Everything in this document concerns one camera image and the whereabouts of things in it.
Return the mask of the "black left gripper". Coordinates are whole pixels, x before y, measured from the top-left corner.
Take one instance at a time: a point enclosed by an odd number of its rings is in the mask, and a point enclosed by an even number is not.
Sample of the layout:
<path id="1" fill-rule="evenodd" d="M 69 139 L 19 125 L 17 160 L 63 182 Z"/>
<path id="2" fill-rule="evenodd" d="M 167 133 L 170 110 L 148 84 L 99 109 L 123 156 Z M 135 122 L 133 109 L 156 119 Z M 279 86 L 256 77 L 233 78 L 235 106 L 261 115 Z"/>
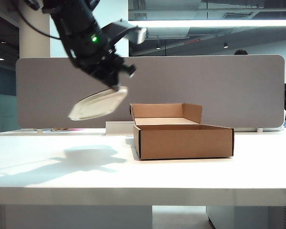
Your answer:
<path id="1" fill-rule="evenodd" d="M 131 77 L 136 71 L 133 64 L 124 64 L 124 58 L 115 53 L 114 47 L 107 46 L 73 46 L 72 64 L 115 91 L 120 89 L 120 73 Z"/>

